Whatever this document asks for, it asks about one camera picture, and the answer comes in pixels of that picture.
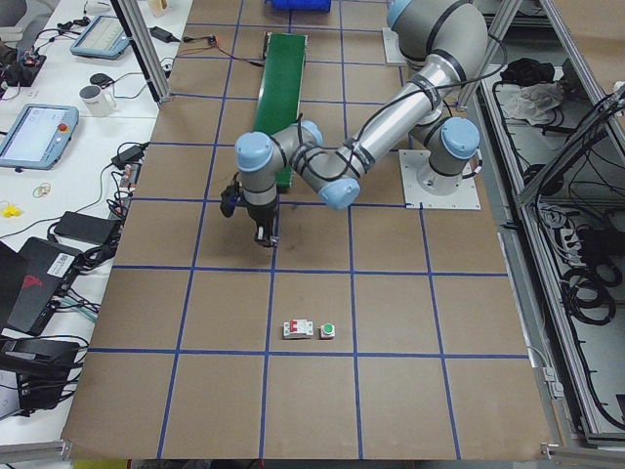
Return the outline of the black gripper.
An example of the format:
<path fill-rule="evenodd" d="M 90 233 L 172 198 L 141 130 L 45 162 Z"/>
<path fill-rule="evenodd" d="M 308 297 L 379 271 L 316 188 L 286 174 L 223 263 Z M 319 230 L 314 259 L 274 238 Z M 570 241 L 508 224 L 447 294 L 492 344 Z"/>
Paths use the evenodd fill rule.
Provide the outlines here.
<path fill-rule="evenodd" d="M 256 224 L 255 242 L 263 247 L 273 247 L 273 235 L 277 233 L 278 205 L 270 202 L 265 205 L 247 205 L 249 217 Z"/>

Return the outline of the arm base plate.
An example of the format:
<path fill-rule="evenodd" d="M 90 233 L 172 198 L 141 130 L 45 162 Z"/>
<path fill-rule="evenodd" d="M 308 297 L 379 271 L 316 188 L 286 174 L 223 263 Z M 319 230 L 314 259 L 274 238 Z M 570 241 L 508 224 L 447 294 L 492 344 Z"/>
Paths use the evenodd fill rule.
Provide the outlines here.
<path fill-rule="evenodd" d="M 404 206 L 408 209 L 481 210 L 476 180 L 467 164 L 462 175 L 442 176 L 430 166 L 430 152 L 402 149 L 399 167 Z"/>
<path fill-rule="evenodd" d="M 386 64 L 399 66 L 405 65 L 406 60 L 399 50 L 397 34 L 389 27 L 383 27 L 382 38 Z"/>

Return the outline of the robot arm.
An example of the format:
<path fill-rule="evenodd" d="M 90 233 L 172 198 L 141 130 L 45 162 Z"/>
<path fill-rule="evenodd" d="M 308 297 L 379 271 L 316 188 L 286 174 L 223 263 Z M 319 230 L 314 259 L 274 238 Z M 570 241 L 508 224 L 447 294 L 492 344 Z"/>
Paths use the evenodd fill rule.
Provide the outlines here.
<path fill-rule="evenodd" d="M 384 104 L 378 106 L 340 146 L 328 149 L 318 126 L 295 119 L 273 133 L 247 132 L 234 144 L 236 172 L 221 193 L 225 217 L 243 207 L 255 224 L 254 240 L 277 244 L 276 175 L 289 168 L 334 210 L 354 203 L 359 180 L 404 137 L 429 152 L 419 185 L 429 193 L 454 192 L 480 143 L 469 119 L 444 116 L 444 99 L 454 89 L 480 79 L 488 31 L 471 1 L 395 1 L 387 26 L 405 59 L 420 68 Z"/>

